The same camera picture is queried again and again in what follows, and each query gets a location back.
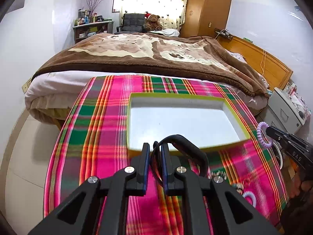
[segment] santa hat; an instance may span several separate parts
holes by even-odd
[[[151,16],[151,13],[148,13],[148,12],[146,11],[145,19],[148,19],[150,16]]]

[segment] wall socket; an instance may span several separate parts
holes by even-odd
[[[30,83],[32,83],[32,78],[27,80],[27,82],[24,85],[22,85],[22,90],[23,90],[24,93],[26,93],[26,91],[28,90],[28,88],[30,86]]]

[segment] wardrobe door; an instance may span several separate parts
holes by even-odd
[[[198,35],[199,19],[204,0],[187,0],[185,23],[180,30],[180,37]]]
[[[198,35],[216,37],[214,29],[226,27],[230,4],[231,0],[204,0]]]

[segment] blanket with animal print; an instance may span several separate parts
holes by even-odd
[[[269,97],[258,73],[208,36],[97,34],[49,59],[36,76],[57,71],[134,72],[223,82],[249,96]]]

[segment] purple spiral hair tie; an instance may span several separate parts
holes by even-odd
[[[261,144],[262,147],[264,148],[270,148],[272,145],[273,145],[273,140],[270,138],[269,140],[269,143],[266,143],[264,141],[264,138],[262,136],[262,129],[263,128],[267,128],[269,127],[269,125],[265,122],[260,122],[258,124],[258,126],[256,127],[256,135],[257,135],[257,138],[258,138],[258,142]]]

